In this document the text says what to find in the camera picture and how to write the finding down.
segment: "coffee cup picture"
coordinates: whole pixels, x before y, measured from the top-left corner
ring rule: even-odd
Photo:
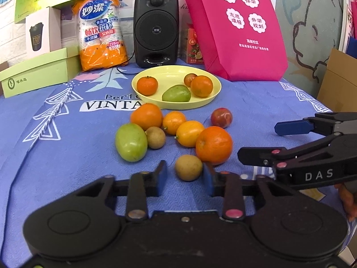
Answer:
[[[40,22],[30,27],[30,38],[33,51],[39,51],[42,46],[42,29],[44,25]]]

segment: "blue tablecloth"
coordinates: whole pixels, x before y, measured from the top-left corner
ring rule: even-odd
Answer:
[[[103,175],[127,179],[135,172],[153,170],[165,159],[169,170],[164,194],[148,199],[149,212],[222,209],[222,199],[207,196],[200,181],[187,183],[175,177],[175,159],[195,151],[179,146],[173,137],[167,138],[162,149],[148,150],[137,163],[120,158],[114,145],[115,132],[129,121],[138,105],[131,88],[133,76],[129,73],[141,69],[131,64],[122,70],[125,75],[116,69],[92,71],[62,85],[0,98],[0,247],[1,259],[9,268],[30,257],[22,226],[31,212]],[[227,128],[234,141],[233,153],[218,170],[229,170],[245,179],[254,179],[257,174],[273,177],[271,168],[243,166],[237,159],[238,149],[292,148],[320,137],[275,134],[276,122],[329,111],[285,80],[220,81],[222,91],[212,103],[184,111],[187,119],[198,120],[205,126],[210,125],[210,115],[218,107],[226,107],[233,113],[233,123]],[[309,194],[345,214],[333,187]],[[124,214],[125,202],[126,198],[118,199],[118,214]],[[253,214],[250,198],[246,206],[247,214]],[[355,227],[355,222],[349,223],[346,243]]]

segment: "yellow plate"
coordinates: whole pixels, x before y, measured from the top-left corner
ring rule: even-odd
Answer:
[[[168,90],[170,87],[175,85],[185,85],[183,79],[189,73],[195,73],[199,75],[208,76],[213,82],[213,91],[212,93],[205,98],[196,97],[191,89],[191,99],[189,102],[177,103],[177,102],[164,102],[162,101],[162,94]],[[136,89],[136,83],[139,78],[144,76],[152,76],[158,80],[158,90],[152,96],[144,96],[140,94]],[[152,103],[157,105],[161,109],[169,110],[189,110],[202,107],[210,102],[219,94],[221,91],[222,85],[221,82],[214,75],[210,74],[207,71],[202,69],[197,69],[195,67],[183,66],[183,65],[168,65],[168,66],[157,66],[151,69],[146,69],[141,73],[137,74],[132,82],[131,86],[137,95],[145,103]]]

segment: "orange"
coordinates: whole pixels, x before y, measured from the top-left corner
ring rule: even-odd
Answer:
[[[141,77],[136,83],[136,89],[144,96],[151,96],[158,90],[158,81],[152,76]]]
[[[186,122],[185,115],[179,111],[172,111],[164,117],[162,126],[166,133],[176,135],[177,129],[183,122]]]
[[[196,155],[202,161],[219,165],[231,156],[233,140],[228,132],[217,126],[204,129],[196,141]]]
[[[191,91],[197,97],[208,97],[213,91],[213,82],[208,76],[197,76],[191,82]]]
[[[195,147],[199,134],[205,127],[197,121],[186,121],[178,127],[175,139],[185,147]]]
[[[142,127],[144,131],[150,127],[160,128],[162,125],[162,112],[154,104],[146,103],[131,113],[130,122]]]

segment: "green mango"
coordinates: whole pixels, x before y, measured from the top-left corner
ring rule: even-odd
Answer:
[[[191,92],[187,86],[175,85],[170,87],[166,92],[162,94],[162,100],[164,102],[189,102],[191,99]]]
[[[147,136],[139,125],[124,124],[115,134],[115,147],[124,160],[137,162],[146,154]]]

